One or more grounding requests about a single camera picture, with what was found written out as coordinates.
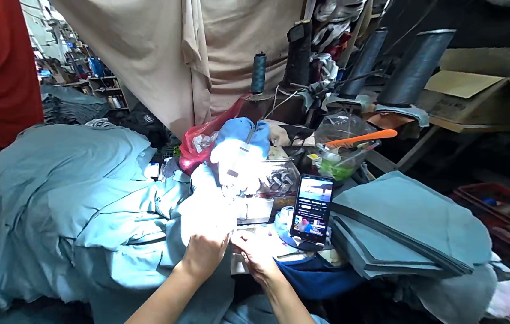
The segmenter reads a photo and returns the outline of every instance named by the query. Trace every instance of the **smartphone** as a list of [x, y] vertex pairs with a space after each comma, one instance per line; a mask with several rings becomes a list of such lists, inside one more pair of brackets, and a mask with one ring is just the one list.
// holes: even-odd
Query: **smartphone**
[[325, 243], [334, 182], [331, 178], [301, 175], [290, 229], [291, 236], [314, 243]]

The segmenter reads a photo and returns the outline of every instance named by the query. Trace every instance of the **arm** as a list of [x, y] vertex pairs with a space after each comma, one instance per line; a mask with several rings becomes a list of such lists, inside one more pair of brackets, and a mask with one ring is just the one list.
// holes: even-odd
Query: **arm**
[[191, 236], [183, 259], [125, 324], [175, 323], [191, 297], [213, 274], [229, 242], [228, 232], [221, 233], [208, 226], [202, 228], [204, 234]]
[[260, 249], [255, 235], [239, 231], [231, 238], [243, 255], [249, 272], [263, 286], [279, 324], [315, 324], [293, 287], [281, 273], [273, 257]]
[[125, 324], [175, 323], [201, 284], [179, 263], [159, 289]]

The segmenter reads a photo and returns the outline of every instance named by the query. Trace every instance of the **forearm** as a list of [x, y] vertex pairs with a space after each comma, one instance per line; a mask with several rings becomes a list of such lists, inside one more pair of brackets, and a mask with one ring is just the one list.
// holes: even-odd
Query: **forearm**
[[171, 324], [202, 282], [188, 275], [179, 263], [163, 284], [131, 315], [125, 324]]
[[315, 324], [315, 320], [280, 271], [268, 276], [264, 280], [263, 288], [279, 324]]

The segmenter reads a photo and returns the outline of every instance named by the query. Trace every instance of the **cardboard box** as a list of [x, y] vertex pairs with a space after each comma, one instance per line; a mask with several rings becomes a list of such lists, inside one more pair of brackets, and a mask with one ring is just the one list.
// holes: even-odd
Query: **cardboard box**
[[510, 49], [445, 51], [417, 107], [463, 125], [510, 125]]

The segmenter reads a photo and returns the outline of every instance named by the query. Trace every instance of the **green object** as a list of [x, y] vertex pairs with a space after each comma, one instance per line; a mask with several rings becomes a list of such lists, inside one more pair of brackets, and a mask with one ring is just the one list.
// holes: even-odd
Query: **green object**
[[348, 167], [345, 165], [337, 165], [338, 162], [329, 161], [327, 159], [323, 159], [321, 161], [320, 174], [322, 175], [330, 175], [335, 180], [345, 180], [350, 178], [351, 175], [357, 169], [356, 167]]

